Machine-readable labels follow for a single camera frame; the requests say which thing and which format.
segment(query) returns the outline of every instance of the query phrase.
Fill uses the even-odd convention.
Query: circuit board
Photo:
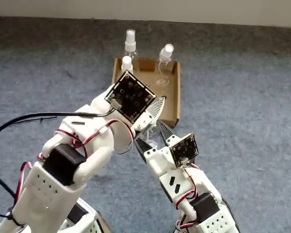
[[[146,85],[126,70],[105,100],[133,124],[155,98]]]
[[[176,167],[182,166],[182,161],[195,158],[198,154],[197,143],[194,134],[191,133],[176,145],[170,147],[171,155],[174,159]]]

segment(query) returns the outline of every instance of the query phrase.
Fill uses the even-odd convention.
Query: ventilation hole
[[[83,122],[83,121],[72,121],[71,124],[73,124],[73,125],[85,125],[85,122]]]

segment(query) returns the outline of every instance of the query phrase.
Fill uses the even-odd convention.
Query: spray bottle
[[[173,51],[174,46],[167,44],[160,52],[155,69],[155,71],[160,74],[159,78],[156,80],[156,84],[160,87],[165,87],[170,83],[170,77],[174,66],[174,62],[171,58]]]
[[[129,29],[126,31],[126,41],[125,41],[125,52],[124,56],[131,57],[131,63],[134,71],[139,71],[139,63],[137,57],[136,49],[136,32],[135,30]]]
[[[131,57],[129,56],[124,56],[122,58],[122,67],[121,67],[121,70],[122,70],[122,74],[128,70],[130,73],[133,73],[133,66],[132,66],[132,63],[131,63]]]

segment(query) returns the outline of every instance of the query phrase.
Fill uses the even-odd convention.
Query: clear plastic bottle
[[[170,77],[174,67],[174,62],[171,58],[173,51],[174,46],[167,44],[160,52],[155,69],[157,73],[160,73],[159,78],[156,79],[156,84],[160,87],[165,87],[170,83]]]
[[[125,52],[124,56],[131,57],[134,72],[139,71],[138,54],[136,48],[136,32],[129,29],[126,31]]]
[[[147,142],[151,147],[157,149],[161,143],[161,129],[159,126],[154,126],[152,129],[141,135],[140,138]]]
[[[121,70],[122,70],[122,74],[128,70],[130,73],[133,73],[133,66],[132,66],[132,63],[131,63],[131,57],[129,56],[124,56],[122,58],[122,67],[121,67]]]

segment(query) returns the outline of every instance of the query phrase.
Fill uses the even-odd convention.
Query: gray carpet
[[[0,18],[0,124],[74,111],[111,82],[125,30],[141,57],[165,43],[182,63],[181,120],[196,163],[230,202],[243,233],[291,233],[291,29],[171,22]],[[0,134],[0,175],[16,188],[61,120]],[[136,151],[113,157],[82,197],[114,232],[169,233],[178,213]],[[12,199],[0,187],[0,213]]]

